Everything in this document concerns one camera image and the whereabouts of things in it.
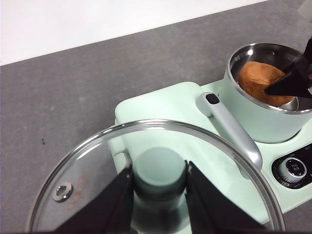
pot handle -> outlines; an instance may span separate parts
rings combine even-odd
[[[227,139],[261,171],[263,161],[259,148],[221,100],[214,93],[205,92],[196,100],[196,105],[205,116],[215,117],[227,133]],[[245,172],[241,168],[239,169],[244,178],[248,178]]]

white background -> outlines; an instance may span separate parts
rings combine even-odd
[[[1,0],[1,65],[263,0]]]

gray countertop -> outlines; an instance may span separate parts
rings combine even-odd
[[[43,182],[78,143],[114,124],[127,98],[182,81],[223,78],[253,42],[304,50],[302,0],[271,0],[1,67],[1,231],[19,232]],[[312,202],[285,215],[312,230]]]

pot lid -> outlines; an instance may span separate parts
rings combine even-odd
[[[78,145],[45,182],[28,229],[57,229],[94,200],[124,168],[133,168],[131,227],[139,233],[192,233],[184,195],[188,194],[185,177],[191,164],[254,220],[271,230],[285,229],[272,189],[245,155],[207,130],[163,119],[116,125]],[[238,166],[250,179],[241,175]]]

